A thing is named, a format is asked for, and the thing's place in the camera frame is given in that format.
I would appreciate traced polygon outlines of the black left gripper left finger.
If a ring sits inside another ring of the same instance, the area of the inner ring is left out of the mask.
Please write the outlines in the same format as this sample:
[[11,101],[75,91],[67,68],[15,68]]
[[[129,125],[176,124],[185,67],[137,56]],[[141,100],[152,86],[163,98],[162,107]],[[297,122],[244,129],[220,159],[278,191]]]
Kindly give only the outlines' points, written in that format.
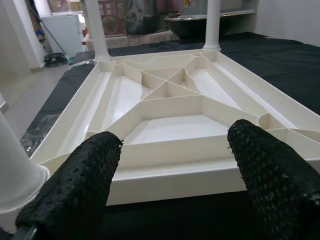
[[16,240],[93,240],[123,142],[104,131],[82,142],[19,212]]

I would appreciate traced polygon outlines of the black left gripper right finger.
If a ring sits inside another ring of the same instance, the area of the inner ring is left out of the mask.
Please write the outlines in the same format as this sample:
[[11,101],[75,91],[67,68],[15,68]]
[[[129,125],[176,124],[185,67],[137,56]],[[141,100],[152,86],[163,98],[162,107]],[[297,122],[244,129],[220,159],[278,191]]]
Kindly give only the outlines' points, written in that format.
[[246,119],[227,140],[267,240],[320,238],[320,175],[291,146]]

